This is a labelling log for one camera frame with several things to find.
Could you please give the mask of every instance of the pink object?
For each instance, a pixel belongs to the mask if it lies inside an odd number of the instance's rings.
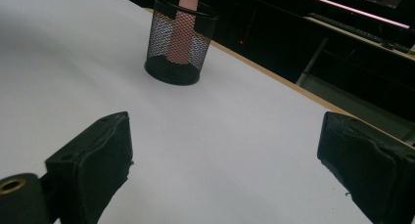
[[[179,6],[197,11],[199,0],[180,0]],[[173,32],[170,38],[167,59],[173,63],[189,64],[190,51],[192,50],[192,37],[194,33],[196,17],[184,12],[177,12],[173,24]]]

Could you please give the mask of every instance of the white surface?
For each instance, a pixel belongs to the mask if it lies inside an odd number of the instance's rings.
[[[316,157],[323,107],[210,47],[201,80],[143,66],[127,0],[0,0],[0,177],[128,111],[134,161],[104,223],[369,223]]]

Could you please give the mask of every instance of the mesh cup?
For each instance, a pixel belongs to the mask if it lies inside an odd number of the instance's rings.
[[[179,0],[155,0],[145,68],[152,77],[175,85],[198,82],[218,16],[199,3],[198,11]]]

